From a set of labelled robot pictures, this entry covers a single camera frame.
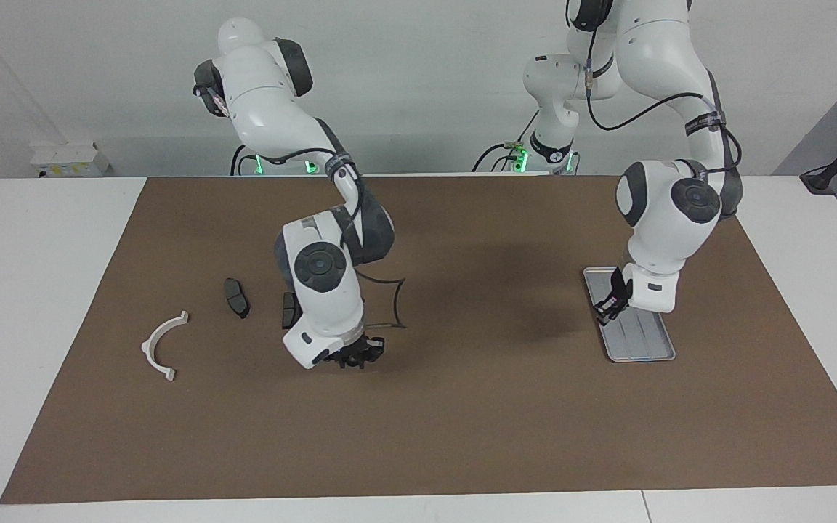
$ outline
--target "gray panel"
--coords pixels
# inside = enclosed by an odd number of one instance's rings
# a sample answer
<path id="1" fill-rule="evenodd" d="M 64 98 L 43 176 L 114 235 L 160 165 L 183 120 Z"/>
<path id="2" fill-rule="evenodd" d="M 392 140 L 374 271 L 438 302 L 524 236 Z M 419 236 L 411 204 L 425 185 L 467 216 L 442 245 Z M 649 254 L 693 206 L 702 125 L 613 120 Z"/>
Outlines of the gray panel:
<path id="1" fill-rule="evenodd" d="M 589 267 L 583 277 L 595 304 L 612 291 L 614 267 Z M 605 354 L 615 362 L 670 361 L 676 357 L 664 320 L 657 312 L 629 307 L 609 325 L 598 325 Z"/>

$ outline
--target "green led indicator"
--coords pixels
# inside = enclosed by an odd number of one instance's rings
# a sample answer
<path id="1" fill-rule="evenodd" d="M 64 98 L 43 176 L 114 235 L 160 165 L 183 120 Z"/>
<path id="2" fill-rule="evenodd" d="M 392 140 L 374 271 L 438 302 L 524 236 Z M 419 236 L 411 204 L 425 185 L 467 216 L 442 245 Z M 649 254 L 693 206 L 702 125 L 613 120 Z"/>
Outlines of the green led indicator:
<path id="1" fill-rule="evenodd" d="M 517 151 L 522 155 L 520 158 L 515 160 L 515 172 L 525 172 L 525 168 L 528 166 L 528 151 L 525 151 L 525 149 L 522 149 L 521 147 L 518 148 Z"/>

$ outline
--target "silver tray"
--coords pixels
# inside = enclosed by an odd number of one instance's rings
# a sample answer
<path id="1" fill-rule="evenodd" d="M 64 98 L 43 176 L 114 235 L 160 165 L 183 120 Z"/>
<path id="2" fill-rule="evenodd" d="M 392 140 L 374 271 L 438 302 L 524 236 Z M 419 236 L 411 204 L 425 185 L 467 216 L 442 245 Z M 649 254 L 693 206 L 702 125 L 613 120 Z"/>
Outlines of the silver tray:
<path id="1" fill-rule="evenodd" d="M 609 278 L 614 271 L 615 267 L 588 267 L 583 271 L 591 304 L 604 300 L 612 291 Z M 609 360 L 649 362 L 670 361 L 676 357 L 671 336 L 658 312 L 629 307 L 615 321 L 598 327 Z"/>

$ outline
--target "round black joint cap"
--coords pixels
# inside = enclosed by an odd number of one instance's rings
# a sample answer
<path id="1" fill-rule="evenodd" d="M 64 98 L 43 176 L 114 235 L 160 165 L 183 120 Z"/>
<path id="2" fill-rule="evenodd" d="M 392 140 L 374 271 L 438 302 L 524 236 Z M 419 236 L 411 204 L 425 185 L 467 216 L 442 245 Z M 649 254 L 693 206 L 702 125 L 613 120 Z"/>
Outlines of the round black joint cap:
<path id="1" fill-rule="evenodd" d="M 680 212 L 694 223 L 711 222 L 721 208 L 718 193 L 701 179 L 680 179 L 671 188 L 671 199 Z"/>
<path id="2" fill-rule="evenodd" d="M 344 253 L 329 242 L 306 246 L 296 255 L 293 264 L 299 282 L 316 292 L 329 292 L 338 288 L 347 267 Z"/>

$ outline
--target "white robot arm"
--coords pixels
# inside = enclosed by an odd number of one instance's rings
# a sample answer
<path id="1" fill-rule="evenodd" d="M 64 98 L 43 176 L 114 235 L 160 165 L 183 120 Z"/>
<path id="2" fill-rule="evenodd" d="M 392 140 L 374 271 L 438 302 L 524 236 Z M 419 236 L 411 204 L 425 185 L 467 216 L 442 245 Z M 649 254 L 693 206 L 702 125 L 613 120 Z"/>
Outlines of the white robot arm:
<path id="1" fill-rule="evenodd" d="M 213 115 L 228 117 L 241 142 L 272 163 L 316 163 L 344 205 L 283 225 L 275 246 L 290 292 L 283 301 L 283 344 L 302 367 L 337 361 L 363 368 L 383 353 L 382 338 L 363 334 L 363 301 L 355 266 L 392 247 L 392 220 L 325 122 L 296 103 L 312 87 L 299 45 L 268 39 L 247 19 L 219 30 L 222 56 L 195 71 L 193 92 Z"/>
<path id="2" fill-rule="evenodd" d="M 666 103 L 687 122 L 690 158 L 636 162 L 619 181 L 615 199 L 634 234 L 627 262 L 614 274 L 612 294 L 595 305 L 604 324 L 629 304 L 653 312 L 674 310 L 685 261 L 719 219 L 735 214 L 741 199 L 736 169 L 740 149 L 733 159 L 729 143 L 737 147 L 737 140 L 725 126 L 715 80 L 690 41 L 691 2 L 572 0 L 570 55 L 558 55 L 551 62 L 574 64 L 568 76 L 575 76 L 575 83 L 564 96 L 587 100 L 591 118 L 601 129 L 619 129 L 638 117 L 618 126 L 603 126 L 596 120 L 592 102 L 611 98 L 623 82 L 658 100 L 652 107 Z M 525 80 L 526 86 L 531 83 Z M 543 110 L 544 95 L 535 99 Z M 535 126 L 529 142 L 534 151 L 538 151 L 535 138 L 560 135 L 558 120 L 545 118 L 541 128 Z M 564 139 L 572 139 L 575 128 L 565 130 Z"/>

